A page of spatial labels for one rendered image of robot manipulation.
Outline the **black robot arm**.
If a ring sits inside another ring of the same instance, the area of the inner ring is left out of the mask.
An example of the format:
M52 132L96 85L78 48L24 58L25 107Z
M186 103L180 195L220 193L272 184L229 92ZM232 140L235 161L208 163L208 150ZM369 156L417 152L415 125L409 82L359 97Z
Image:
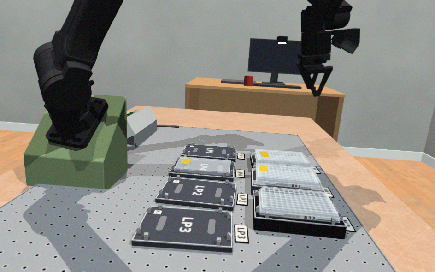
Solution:
M352 6L345 0L307 1L312 6L301 11L301 32L339 29L348 24ZM46 133L50 142L86 148L107 111L105 99L91 97L94 81L89 79L122 2L74 0L61 30L51 42L36 49L33 60L38 83L52 121ZM359 28L317 33L315 55L330 54L331 44L353 54L359 40Z

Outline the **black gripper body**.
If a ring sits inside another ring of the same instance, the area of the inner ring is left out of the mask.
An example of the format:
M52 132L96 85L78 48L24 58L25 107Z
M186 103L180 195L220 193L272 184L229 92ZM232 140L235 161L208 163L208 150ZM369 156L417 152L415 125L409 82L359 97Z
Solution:
M303 69L324 68L324 65L320 63L330 60L330 54L315 55L315 34L323 32L325 30L301 33L301 53L298 53L298 59L300 58L300 66ZM311 65L315 61L319 64Z

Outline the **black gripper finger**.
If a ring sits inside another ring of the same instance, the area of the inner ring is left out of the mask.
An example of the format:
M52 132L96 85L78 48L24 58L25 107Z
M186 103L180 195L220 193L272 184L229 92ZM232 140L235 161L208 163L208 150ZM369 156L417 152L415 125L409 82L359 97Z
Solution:
M306 77L305 77L305 75L304 75L304 73L303 73L302 67L300 66L300 63L297 62L296 64L297 64L297 67L298 67L298 69L299 69L299 71L300 71L300 73L301 73L301 75L302 75L302 78L303 78L305 84L306 84L307 89L310 89L310 87L309 87L309 85L308 85L308 82L307 82L307 80L306 80ZM319 64L319 63L317 63L317 62L313 62L311 65L318 65L318 64ZM317 76L318 76L318 74L313 74L313 77L312 77L312 82L313 82L313 84L315 84L315 81L316 81L316 79L317 79Z
M304 75L307 79L307 82L310 86L310 89L311 89L314 97L320 96L333 68L334 67L332 67L332 66L324 66L324 68L303 69ZM318 90L315 89L314 84L313 84L312 79L311 79L311 76L310 76L311 74L316 74L316 73L324 73L324 76L322 78L322 81L319 85Z

